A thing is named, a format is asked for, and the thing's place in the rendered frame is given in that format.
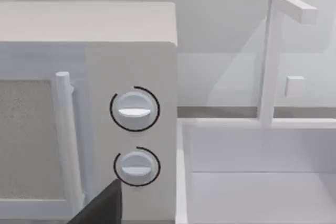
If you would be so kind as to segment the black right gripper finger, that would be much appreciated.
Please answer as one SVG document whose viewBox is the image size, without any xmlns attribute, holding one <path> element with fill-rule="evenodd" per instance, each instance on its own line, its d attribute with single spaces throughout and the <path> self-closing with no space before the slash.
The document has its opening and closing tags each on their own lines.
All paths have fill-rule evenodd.
<svg viewBox="0 0 336 224">
<path fill-rule="evenodd" d="M 122 184 L 115 179 L 66 224 L 122 224 Z"/>
</svg>

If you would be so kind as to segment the white microwave knob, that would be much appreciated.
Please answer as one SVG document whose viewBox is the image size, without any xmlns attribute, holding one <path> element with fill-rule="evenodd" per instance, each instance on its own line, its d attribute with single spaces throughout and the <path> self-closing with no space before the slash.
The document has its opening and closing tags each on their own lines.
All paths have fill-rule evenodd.
<svg viewBox="0 0 336 224">
<path fill-rule="evenodd" d="M 137 146 L 128 153 L 118 153 L 113 161 L 113 170 L 124 184 L 131 187 L 145 187 L 159 177 L 161 162 L 153 151 Z"/>
<path fill-rule="evenodd" d="M 161 114 L 158 98 L 149 89 L 133 86 L 131 91 L 115 93 L 109 104 L 113 122 L 128 132 L 144 132 L 153 127 Z"/>
</svg>

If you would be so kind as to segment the pale microwave door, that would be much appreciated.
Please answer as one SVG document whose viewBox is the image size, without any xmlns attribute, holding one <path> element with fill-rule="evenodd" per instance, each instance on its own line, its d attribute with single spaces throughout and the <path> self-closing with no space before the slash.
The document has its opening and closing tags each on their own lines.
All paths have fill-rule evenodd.
<svg viewBox="0 0 336 224">
<path fill-rule="evenodd" d="M 0 44 L 0 219 L 68 220 L 56 73 L 75 90 L 85 54 L 71 45 Z"/>
</svg>

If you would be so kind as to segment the white sink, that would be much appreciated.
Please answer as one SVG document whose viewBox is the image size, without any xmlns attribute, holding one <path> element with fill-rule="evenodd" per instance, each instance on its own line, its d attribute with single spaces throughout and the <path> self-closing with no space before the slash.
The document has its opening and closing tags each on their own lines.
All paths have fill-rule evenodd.
<svg viewBox="0 0 336 224">
<path fill-rule="evenodd" d="M 336 224 L 336 120 L 177 121 L 178 224 Z"/>
</svg>

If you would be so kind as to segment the pale microwave oven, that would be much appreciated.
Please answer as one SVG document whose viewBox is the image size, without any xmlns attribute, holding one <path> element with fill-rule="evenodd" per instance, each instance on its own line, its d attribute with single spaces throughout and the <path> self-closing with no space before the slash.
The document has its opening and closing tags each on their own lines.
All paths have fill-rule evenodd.
<svg viewBox="0 0 336 224">
<path fill-rule="evenodd" d="M 0 44 L 71 45 L 83 49 L 83 76 L 72 92 L 85 197 L 83 208 L 118 179 L 113 170 L 117 154 L 141 146 L 158 156 L 161 173 L 145 187 L 121 182 L 122 224 L 176 224 L 175 5 L 171 2 L 0 1 Z M 144 132 L 121 129 L 109 113 L 112 96 L 131 91 L 133 86 L 149 89 L 161 106 L 160 118 Z M 0 219 L 0 223 L 67 223 L 73 217 Z"/>
</svg>

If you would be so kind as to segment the tall white tap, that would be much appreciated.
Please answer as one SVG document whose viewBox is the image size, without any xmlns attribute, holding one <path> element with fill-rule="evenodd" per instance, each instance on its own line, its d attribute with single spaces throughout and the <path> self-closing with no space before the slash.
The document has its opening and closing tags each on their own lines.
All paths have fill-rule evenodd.
<svg viewBox="0 0 336 224">
<path fill-rule="evenodd" d="M 318 9 L 302 0 L 268 0 L 258 105 L 258 119 L 260 126 L 264 128 L 271 127 L 274 118 L 281 37 L 285 16 L 302 25 L 314 25 L 317 22 Z"/>
</svg>

